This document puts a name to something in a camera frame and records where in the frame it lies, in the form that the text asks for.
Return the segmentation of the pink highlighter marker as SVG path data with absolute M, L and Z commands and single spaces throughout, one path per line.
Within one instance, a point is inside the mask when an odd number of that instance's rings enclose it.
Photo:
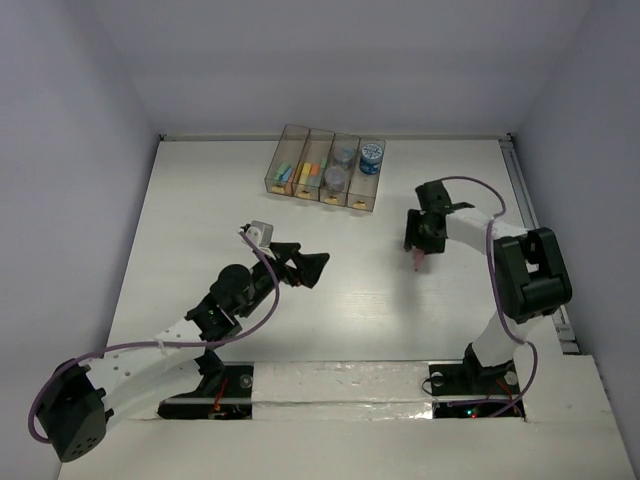
M 422 263 L 424 262 L 425 259 L 425 252 L 423 250 L 420 249 L 414 249 L 412 252 L 412 262 L 413 262 L 413 269 L 415 272 L 418 272 L 420 270 L 420 267 L 422 265 Z

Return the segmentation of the blue round clip jar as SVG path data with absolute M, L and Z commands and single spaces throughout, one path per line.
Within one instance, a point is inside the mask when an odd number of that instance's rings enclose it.
M 375 175 L 380 171 L 385 143 L 381 140 L 365 140 L 359 147 L 359 169 L 363 174 Z

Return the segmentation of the blue correction tape pen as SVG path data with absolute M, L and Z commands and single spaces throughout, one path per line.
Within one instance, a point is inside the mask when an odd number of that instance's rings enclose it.
M 292 174 L 293 169 L 289 167 L 286 171 L 284 171 L 278 178 L 279 182 L 288 182 L 289 178 Z

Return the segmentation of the green correction tape pen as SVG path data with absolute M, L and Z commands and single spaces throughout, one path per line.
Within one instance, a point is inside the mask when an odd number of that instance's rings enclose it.
M 281 181 L 283 178 L 285 178 L 288 175 L 290 170 L 291 170 L 291 165 L 287 162 L 282 162 L 276 168 L 273 178 L 277 181 Z

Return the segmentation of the yellow highlighter marker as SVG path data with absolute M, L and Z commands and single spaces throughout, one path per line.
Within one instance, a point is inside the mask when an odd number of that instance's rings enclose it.
M 308 177 L 309 177 L 310 171 L 311 171 L 311 164 L 304 163 L 298 179 L 299 185 L 306 185 L 308 183 Z

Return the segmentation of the clear jar colourful clips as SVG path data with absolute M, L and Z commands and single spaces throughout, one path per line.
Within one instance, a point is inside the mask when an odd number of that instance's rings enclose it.
M 332 152 L 332 165 L 349 169 L 355 156 L 355 150 L 349 146 L 336 146 Z

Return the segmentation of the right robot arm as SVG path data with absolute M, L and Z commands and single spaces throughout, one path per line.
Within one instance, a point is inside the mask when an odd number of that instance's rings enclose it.
M 500 221 L 504 202 L 498 213 L 486 215 L 468 202 L 453 202 L 442 180 L 418 186 L 416 194 L 420 208 L 408 211 L 404 237 L 415 269 L 426 256 L 443 253 L 449 241 L 486 257 L 496 313 L 466 348 L 459 375 L 468 390 L 482 392 L 506 372 L 539 320 L 571 300 L 569 274 L 555 233 Z

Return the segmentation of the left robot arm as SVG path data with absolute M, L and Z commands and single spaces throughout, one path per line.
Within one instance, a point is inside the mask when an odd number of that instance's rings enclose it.
M 187 373 L 195 392 L 209 395 L 221 383 L 219 347 L 248 337 L 239 321 L 282 285 L 313 288 L 327 253 L 303 254 L 297 243 L 252 248 L 256 264 L 223 268 L 203 299 L 155 338 L 111 345 L 61 363 L 32 401 L 31 437 L 50 445 L 63 463 L 95 448 L 120 421 L 178 394 L 171 379 Z

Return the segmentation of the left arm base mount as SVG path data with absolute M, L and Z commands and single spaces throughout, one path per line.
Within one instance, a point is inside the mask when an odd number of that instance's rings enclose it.
M 162 401 L 164 420 L 250 420 L 253 416 L 253 363 L 225 364 L 214 355 L 195 390 Z

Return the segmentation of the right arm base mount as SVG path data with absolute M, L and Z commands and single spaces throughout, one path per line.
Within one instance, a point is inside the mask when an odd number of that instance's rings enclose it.
M 471 345 L 460 361 L 430 364 L 421 389 L 433 399 L 435 419 L 525 417 L 514 361 L 483 367 Z

